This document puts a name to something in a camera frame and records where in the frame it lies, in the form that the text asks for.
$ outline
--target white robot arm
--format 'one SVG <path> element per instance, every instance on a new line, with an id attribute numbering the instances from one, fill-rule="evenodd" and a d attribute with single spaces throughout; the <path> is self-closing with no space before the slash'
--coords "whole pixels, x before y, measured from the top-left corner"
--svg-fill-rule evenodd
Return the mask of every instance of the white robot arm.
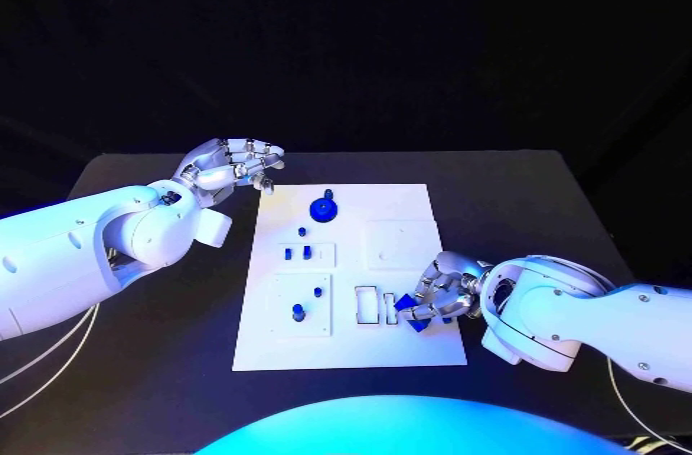
<path id="1" fill-rule="evenodd" d="M 691 290 L 616 289 L 597 272 L 549 256 L 493 267 L 441 252 L 408 300 L 398 308 L 414 328 L 438 315 L 482 313 L 483 346 L 512 364 L 567 372 L 586 343 L 639 379 L 692 392 Z"/>
<path id="2" fill-rule="evenodd" d="M 271 193 L 281 148 L 215 139 L 172 180 L 79 198 L 0 220 L 0 340 L 59 323 L 186 254 L 221 247 L 231 218 L 208 207 L 237 185 Z"/>

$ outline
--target white board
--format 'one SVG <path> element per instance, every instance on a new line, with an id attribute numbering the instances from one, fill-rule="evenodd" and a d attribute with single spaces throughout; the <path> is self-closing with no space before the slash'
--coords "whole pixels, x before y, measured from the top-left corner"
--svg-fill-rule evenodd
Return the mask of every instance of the white board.
<path id="1" fill-rule="evenodd" d="M 327 188 L 339 214 L 322 224 L 309 207 Z M 306 245 L 316 261 L 303 260 Z M 425 185 L 277 185 L 263 193 L 234 370 L 466 365 L 457 323 L 434 319 L 421 333 L 404 320 L 387 324 L 384 294 L 411 293 L 441 249 Z M 358 324 L 356 287 L 376 287 L 376 324 Z"/>

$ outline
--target dark gray table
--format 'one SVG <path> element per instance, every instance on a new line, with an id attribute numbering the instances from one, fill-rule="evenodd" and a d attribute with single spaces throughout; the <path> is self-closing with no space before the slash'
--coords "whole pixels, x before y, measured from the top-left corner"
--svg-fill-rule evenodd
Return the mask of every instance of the dark gray table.
<path id="1" fill-rule="evenodd" d="M 71 197 L 169 178 L 179 160 L 180 155 L 104 155 L 88 165 Z M 286 162 L 286 170 L 273 174 L 278 184 L 427 183 L 447 249 L 492 262 L 552 254 L 588 265 L 619 284 L 632 281 L 555 152 L 289 154 Z M 103 303 L 69 369 L 0 421 L 3 453 L 196 450 L 283 410 L 369 394 L 489 402 L 604 436 L 642 432 L 613 395 L 601 354 L 584 347 L 565 374 L 526 363 L 515 367 L 480 346 L 482 321 L 462 323 L 466 367 L 234 373 L 258 199 L 255 190 L 240 189 L 218 207 L 234 218 L 221 249 L 195 244 L 176 265 Z M 72 324 L 0 343 L 0 373 L 30 360 Z M 3 407 L 49 378 L 75 344 L 77 337 L 0 388 Z M 692 397 L 635 381 L 620 370 L 617 375 L 633 409 L 653 427 L 691 432 Z M 434 433 L 424 420 L 413 423 Z M 463 427 L 457 435 L 459 443 L 473 436 Z"/>

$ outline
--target blue small piece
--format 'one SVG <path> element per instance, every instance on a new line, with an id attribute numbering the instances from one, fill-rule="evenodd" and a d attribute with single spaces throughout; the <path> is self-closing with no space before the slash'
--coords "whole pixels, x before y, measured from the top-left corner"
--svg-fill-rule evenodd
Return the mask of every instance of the blue small piece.
<path id="1" fill-rule="evenodd" d="M 339 207 L 336 206 L 333 197 L 335 197 L 335 194 L 332 193 L 332 190 L 327 189 L 325 191 L 325 197 L 319 198 L 310 204 L 310 216 L 313 217 L 313 220 L 316 222 L 327 223 L 336 217 Z"/>
<path id="2" fill-rule="evenodd" d="M 303 305 L 300 303 L 293 306 L 293 319 L 297 322 L 302 322 L 306 319 L 306 311 L 303 310 Z"/>
<path id="3" fill-rule="evenodd" d="M 415 307 L 418 305 L 415 303 L 415 300 L 411 298 L 408 293 L 400 298 L 400 301 L 394 304 L 394 308 L 397 309 L 398 312 L 404 310 L 405 308 Z"/>
<path id="4" fill-rule="evenodd" d="M 427 318 L 425 320 L 407 320 L 407 321 L 411 324 L 411 326 L 414 327 L 414 330 L 418 333 L 421 333 L 430 325 L 430 320 L 431 319 Z"/>

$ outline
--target robotic hand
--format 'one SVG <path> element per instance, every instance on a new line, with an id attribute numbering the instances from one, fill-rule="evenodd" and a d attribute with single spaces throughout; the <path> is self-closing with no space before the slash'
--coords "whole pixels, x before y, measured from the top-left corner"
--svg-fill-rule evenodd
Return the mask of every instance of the robotic hand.
<path id="1" fill-rule="evenodd" d="M 59 323 L 186 254 L 221 247 L 231 218 L 208 207 L 235 186 L 270 194 L 280 147 L 214 139 L 172 180 L 79 198 L 0 220 L 0 340 Z"/>
<path id="2" fill-rule="evenodd" d="M 483 346 L 515 365 L 567 372 L 587 343 L 640 380 L 692 392 L 691 290 L 616 289 L 591 269 L 544 255 L 493 267 L 441 252 L 397 308 L 418 331 L 438 315 L 483 315 Z"/>

